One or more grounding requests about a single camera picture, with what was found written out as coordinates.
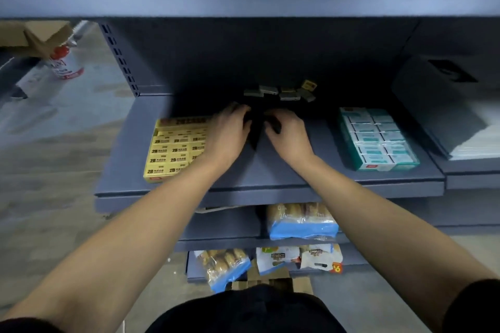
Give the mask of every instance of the gray floor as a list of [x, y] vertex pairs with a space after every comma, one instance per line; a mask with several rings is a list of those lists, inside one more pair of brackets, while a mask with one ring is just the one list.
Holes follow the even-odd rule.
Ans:
[[[84, 76], [61, 83], [42, 69], [33, 97], [0, 111], [0, 315], [107, 221], [93, 210], [92, 190], [133, 97], [97, 27], [78, 56]], [[455, 239], [500, 273], [499, 236]], [[185, 253], [171, 255], [128, 314], [128, 332], [210, 294], [186, 282], [184, 264]], [[373, 270], [311, 281], [349, 332], [427, 331]]]

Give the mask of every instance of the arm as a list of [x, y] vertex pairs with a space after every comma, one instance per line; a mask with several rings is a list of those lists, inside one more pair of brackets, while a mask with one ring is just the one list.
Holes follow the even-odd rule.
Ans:
[[210, 122], [205, 152], [117, 216], [4, 316], [37, 317], [65, 332], [115, 332], [165, 263], [195, 208], [241, 153], [248, 106]]
[[459, 292], [497, 276], [450, 237], [332, 169], [314, 155], [304, 123], [271, 111], [282, 124], [266, 134], [279, 155], [322, 197], [342, 231], [432, 330]]

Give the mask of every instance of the white bottle with red cap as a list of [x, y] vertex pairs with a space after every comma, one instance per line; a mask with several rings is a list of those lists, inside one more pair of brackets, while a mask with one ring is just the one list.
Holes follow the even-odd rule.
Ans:
[[73, 79], [84, 72], [84, 67], [78, 64], [77, 58], [68, 43], [54, 49], [50, 58], [52, 71], [60, 79]]

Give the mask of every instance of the forearm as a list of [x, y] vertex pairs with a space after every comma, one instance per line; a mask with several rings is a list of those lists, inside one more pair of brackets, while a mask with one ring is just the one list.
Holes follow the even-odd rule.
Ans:
[[434, 331], [458, 293], [495, 274], [450, 237], [345, 177], [315, 156], [297, 172], [342, 231]]
[[30, 311], [68, 332], [115, 331], [222, 172], [200, 156], [70, 254], [6, 317]]

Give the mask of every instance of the person's left hand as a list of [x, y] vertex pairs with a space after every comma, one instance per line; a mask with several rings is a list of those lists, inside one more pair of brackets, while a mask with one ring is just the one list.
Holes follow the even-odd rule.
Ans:
[[210, 121], [203, 156], [214, 161], [225, 172], [238, 158], [250, 132], [251, 121], [243, 124], [250, 107], [237, 103], [229, 104]]

